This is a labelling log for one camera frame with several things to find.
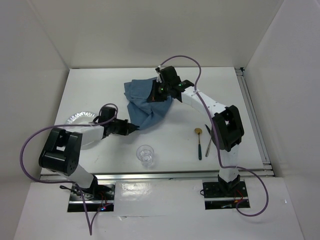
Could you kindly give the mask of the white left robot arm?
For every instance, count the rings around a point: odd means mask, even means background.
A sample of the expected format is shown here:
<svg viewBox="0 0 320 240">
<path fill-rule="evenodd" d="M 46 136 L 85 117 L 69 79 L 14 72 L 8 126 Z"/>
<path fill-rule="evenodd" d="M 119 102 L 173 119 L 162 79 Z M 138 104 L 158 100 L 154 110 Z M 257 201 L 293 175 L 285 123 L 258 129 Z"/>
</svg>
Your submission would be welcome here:
<svg viewBox="0 0 320 240">
<path fill-rule="evenodd" d="M 94 174 L 79 164 L 81 148 L 109 135 L 127 136 L 139 129 L 127 119 L 118 119 L 117 113 L 117 107 L 105 105 L 92 122 L 81 124 L 75 130 L 54 127 L 39 156 L 39 166 L 66 177 L 81 189 L 86 199 L 97 197 L 104 188 L 98 184 Z"/>
</svg>

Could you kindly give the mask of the clear drinking glass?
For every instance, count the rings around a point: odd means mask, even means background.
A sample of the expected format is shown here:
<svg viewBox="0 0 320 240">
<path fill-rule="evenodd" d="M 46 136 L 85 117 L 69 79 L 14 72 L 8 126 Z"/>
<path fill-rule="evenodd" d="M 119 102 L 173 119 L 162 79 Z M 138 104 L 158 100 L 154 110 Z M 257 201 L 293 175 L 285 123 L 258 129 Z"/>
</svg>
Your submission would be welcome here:
<svg viewBox="0 0 320 240">
<path fill-rule="evenodd" d="M 154 156 L 154 149 L 149 145 L 141 145 L 136 151 L 136 157 L 144 167 L 153 164 Z"/>
</svg>

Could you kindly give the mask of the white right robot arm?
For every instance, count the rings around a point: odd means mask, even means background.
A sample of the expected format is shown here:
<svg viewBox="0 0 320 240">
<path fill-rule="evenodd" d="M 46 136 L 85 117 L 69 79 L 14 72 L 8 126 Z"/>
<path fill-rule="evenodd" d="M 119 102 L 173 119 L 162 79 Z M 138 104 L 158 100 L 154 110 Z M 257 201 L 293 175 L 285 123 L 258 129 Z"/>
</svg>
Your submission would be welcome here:
<svg viewBox="0 0 320 240">
<path fill-rule="evenodd" d="M 152 82 L 148 102 L 163 102 L 171 97 L 209 117 L 211 142 L 217 147 L 220 165 L 218 190 L 223 196 L 230 196 L 240 182 L 238 152 L 244 127 L 238 108 L 213 100 L 189 80 L 182 81 L 172 66 L 158 66 L 155 71 L 158 77 Z"/>
</svg>

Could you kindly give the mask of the silver knife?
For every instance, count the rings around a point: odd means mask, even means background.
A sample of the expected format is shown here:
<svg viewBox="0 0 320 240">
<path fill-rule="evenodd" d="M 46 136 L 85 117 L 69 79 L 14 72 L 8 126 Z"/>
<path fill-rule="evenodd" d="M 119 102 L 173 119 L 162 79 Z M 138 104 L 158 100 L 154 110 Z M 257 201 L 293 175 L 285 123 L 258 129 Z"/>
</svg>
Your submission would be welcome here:
<svg viewBox="0 0 320 240">
<path fill-rule="evenodd" d="M 205 157 L 208 157 L 209 154 L 210 154 L 210 150 L 211 150 L 211 143 L 212 143 L 212 131 L 211 129 L 209 128 L 209 126 L 206 124 L 205 125 L 207 131 L 208 131 L 208 134 L 209 134 L 209 141 L 208 141 L 208 145 L 207 145 L 207 148 L 206 148 L 206 151 L 205 151 Z"/>
</svg>

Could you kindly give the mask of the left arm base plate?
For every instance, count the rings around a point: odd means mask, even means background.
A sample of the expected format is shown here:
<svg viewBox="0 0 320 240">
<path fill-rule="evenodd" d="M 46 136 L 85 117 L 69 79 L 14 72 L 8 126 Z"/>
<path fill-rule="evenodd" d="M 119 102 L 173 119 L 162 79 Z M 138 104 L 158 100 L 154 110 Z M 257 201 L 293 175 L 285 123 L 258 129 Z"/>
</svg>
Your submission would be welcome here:
<svg viewBox="0 0 320 240">
<path fill-rule="evenodd" d="M 66 190 L 70 191 L 67 212 L 83 213 L 85 209 L 79 190 L 74 185 L 72 185 L 71 188 L 67 187 Z M 115 190 L 116 185 L 111 183 L 103 184 L 101 189 L 94 195 L 90 195 L 83 191 L 87 211 L 93 213 L 101 208 L 101 212 L 113 212 L 115 207 Z"/>
</svg>

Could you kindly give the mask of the white scalloped plate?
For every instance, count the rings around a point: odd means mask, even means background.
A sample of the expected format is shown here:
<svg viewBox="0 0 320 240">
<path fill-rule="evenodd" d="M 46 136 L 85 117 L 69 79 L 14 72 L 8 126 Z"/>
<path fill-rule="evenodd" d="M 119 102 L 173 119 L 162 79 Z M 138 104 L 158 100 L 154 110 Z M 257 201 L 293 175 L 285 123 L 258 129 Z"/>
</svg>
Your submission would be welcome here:
<svg viewBox="0 0 320 240">
<path fill-rule="evenodd" d="M 94 118 L 98 115 L 91 111 L 80 111 L 71 115 L 65 122 L 67 131 L 82 134 L 81 149 L 88 150 L 102 139 L 103 130 L 101 126 L 93 126 Z"/>
</svg>

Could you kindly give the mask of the gold spoon green handle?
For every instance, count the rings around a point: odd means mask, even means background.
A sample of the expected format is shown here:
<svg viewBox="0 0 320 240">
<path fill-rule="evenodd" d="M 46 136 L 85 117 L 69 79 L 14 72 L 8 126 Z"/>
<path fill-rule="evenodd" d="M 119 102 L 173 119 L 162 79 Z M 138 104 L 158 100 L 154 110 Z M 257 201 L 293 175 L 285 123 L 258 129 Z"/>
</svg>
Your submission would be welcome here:
<svg viewBox="0 0 320 240">
<path fill-rule="evenodd" d="M 202 134 L 202 129 L 197 127 L 194 129 L 194 132 L 197 134 L 197 137 L 198 137 L 198 159 L 201 161 L 202 160 L 202 147 L 201 147 L 200 135 Z"/>
</svg>

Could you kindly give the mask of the blue cloth placemat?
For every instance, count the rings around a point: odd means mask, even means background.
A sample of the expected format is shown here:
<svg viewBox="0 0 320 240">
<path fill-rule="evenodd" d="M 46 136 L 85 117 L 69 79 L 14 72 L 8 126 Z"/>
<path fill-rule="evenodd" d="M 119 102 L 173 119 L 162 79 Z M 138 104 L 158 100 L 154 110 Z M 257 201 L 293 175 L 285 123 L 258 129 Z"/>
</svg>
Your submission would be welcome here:
<svg viewBox="0 0 320 240">
<path fill-rule="evenodd" d="M 124 95 L 128 100 L 127 110 L 130 122 L 139 130 L 146 130 L 161 122 L 169 111 L 173 98 L 161 102 L 148 102 L 155 77 L 133 79 L 124 83 Z"/>
</svg>

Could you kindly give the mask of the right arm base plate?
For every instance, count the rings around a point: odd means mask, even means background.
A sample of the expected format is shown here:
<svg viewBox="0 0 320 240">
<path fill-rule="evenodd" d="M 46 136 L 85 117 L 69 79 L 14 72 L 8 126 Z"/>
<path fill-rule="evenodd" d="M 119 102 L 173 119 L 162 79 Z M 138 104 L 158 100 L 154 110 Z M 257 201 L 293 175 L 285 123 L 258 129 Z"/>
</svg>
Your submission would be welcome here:
<svg viewBox="0 0 320 240">
<path fill-rule="evenodd" d="M 250 208 L 247 187 L 244 181 L 229 192 L 223 192 L 218 182 L 203 182 L 200 195 L 204 197 L 204 206 L 206 210 L 226 210 Z"/>
</svg>

